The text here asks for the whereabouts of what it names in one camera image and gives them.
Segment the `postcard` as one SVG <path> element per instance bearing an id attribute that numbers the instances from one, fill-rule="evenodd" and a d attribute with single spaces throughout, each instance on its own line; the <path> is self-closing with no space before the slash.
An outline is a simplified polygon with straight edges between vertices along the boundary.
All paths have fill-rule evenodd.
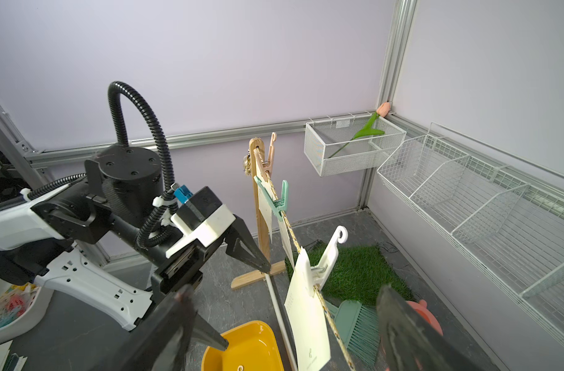
<path id="1" fill-rule="evenodd" d="M 258 188 L 258 207 L 260 213 L 266 223 L 269 238 L 272 240 L 272 208 L 270 205 L 271 197 L 268 191 L 264 188 L 263 182 L 259 176 L 254 176 L 254 181 Z"/>
<path id="2" fill-rule="evenodd" d="M 294 255 L 293 255 L 293 244 L 291 242 L 291 228 L 289 227 L 288 218 L 285 216 L 284 212 L 280 213 L 278 218 L 280 237 L 282 240 L 283 249 L 287 255 L 290 265 L 294 268 Z"/>
<path id="3" fill-rule="evenodd" d="M 320 370 L 331 359 L 325 312 L 311 283 L 306 251 L 299 253 L 284 307 L 288 314 L 300 370 Z"/>

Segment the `white hook clothespin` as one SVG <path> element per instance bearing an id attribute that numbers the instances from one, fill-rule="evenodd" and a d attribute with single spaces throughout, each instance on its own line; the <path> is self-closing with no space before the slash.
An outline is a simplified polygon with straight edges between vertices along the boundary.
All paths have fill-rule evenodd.
<path id="1" fill-rule="evenodd" d="M 339 244 L 344 244 L 348 239 L 348 231 L 344 226 L 336 227 L 328 242 L 319 262 L 311 267 L 311 283 L 318 288 L 323 288 L 339 257 Z"/>

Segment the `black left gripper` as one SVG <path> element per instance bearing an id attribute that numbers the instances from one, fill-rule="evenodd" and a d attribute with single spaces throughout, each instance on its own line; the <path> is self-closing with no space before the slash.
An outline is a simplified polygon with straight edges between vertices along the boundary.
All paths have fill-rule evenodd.
<path id="1" fill-rule="evenodd" d="M 262 273 L 269 274 L 271 263 L 256 244 L 244 220 L 233 215 L 235 220 L 225 233 L 226 254 Z M 224 241 L 215 241 L 204 247 L 193 241 L 159 265 L 150 275 L 151 300 L 158 305 L 169 293 L 176 292 L 186 284 L 194 285 L 206 261 L 220 248 Z M 208 323 L 199 313 L 191 317 L 191 339 L 214 348 L 226 351 L 229 342 Z"/>

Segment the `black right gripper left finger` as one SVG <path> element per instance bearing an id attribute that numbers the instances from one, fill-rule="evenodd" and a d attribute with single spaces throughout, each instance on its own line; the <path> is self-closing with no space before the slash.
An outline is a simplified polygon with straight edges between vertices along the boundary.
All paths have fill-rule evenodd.
<path id="1" fill-rule="evenodd" d="M 197 311 L 190 285 L 169 294 L 114 353 L 93 370 L 184 370 Z"/>

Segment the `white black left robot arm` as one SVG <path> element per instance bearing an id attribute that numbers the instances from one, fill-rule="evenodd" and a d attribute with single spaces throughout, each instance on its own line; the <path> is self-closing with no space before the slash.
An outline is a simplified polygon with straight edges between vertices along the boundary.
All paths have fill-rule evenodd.
<path id="1" fill-rule="evenodd" d="M 211 189 L 178 185 L 157 153 L 112 145 L 85 168 L 0 203 L 0 279 L 71 295 L 130 331 L 170 293 L 197 286 L 221 246 L 244 264 L 271 270 L 245 222 Z M 107 233 L 155 266 L 150 288 L 125 284 L 76 246 Z"/>

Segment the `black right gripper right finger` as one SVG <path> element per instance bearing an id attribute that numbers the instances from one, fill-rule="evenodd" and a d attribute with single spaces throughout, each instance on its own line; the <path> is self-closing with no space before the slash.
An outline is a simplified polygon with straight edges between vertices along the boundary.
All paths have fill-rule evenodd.
<path id="1" fill-rule="evenodd" d="M 389 285 L 376 299 L 380 347 L 390 371 L 479 370 Z"/>

